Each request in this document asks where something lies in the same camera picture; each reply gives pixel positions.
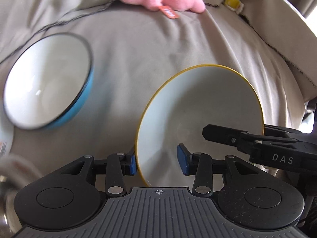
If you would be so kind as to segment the stainless steel bowl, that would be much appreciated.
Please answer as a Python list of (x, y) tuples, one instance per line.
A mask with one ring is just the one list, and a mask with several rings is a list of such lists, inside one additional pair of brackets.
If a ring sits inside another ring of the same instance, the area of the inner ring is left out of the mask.
[(8, 182), (1, 182), (1, 237), (12, 237), (14, 226), (14, 188)]

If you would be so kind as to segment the yellow rimmed white bowl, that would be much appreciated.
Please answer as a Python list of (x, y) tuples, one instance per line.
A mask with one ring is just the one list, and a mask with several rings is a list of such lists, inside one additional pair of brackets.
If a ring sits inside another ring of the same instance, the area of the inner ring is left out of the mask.
[(141, 116), (135, 152), (141, 178), (150, 187), (193, 185), (177, 160), (182, 143), (191, 152), (222, 160), (248, 156), (235, 148), (206, 141), (205, 126), (212, 124), (263, 134), (264, 116), (258, 95), (237, 71), (216, 64), (187, 68), (154, 93)]

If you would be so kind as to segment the grey sofa cover cloth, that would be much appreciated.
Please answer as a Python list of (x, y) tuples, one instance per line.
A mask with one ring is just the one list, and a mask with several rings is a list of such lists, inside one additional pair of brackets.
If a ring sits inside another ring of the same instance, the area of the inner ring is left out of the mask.
[(316, 97), (316, 36), (286, 0), (204, 0), (205, 12), (162, 12), (115, 0), (1, 0), (1, 82), (39, 39), (60, 32), (84, 37), (94, 82), (79, 114), (51, 130), (15, 130), (10, 155), (42, 174), (85, 155), (131, 149), (150, 97), (171, 76), (197, 64), (220, 64), (256, 90), (264, 122), (298, 128)]

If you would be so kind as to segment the yellow white clip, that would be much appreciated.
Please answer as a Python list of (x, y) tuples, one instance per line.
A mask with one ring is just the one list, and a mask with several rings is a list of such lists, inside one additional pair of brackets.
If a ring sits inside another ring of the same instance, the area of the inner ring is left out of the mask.
[(236, 14), (240, 14), (244, 8), (244, 4), (240, 0), (224, 0), (223, 4)]

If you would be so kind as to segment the blue enamel white bowl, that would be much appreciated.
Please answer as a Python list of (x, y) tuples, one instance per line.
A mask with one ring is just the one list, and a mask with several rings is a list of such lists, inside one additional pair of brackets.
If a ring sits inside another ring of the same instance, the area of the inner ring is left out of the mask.
[(94, 59), (73, 33), (46, 36), (13, 64), (4, 85), (4, 111), (22, 130), (55, 128), (79, 113), (90, 95)]

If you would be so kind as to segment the white plastic printed bowl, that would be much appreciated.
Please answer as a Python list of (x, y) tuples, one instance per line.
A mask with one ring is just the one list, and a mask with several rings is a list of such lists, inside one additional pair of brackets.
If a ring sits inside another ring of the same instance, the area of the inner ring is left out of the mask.
[(1, 132), (0, 132), (0, 156), (7, 156), (12, 147), (14, 137), (14, 126), (9, 121), (1, 120)]

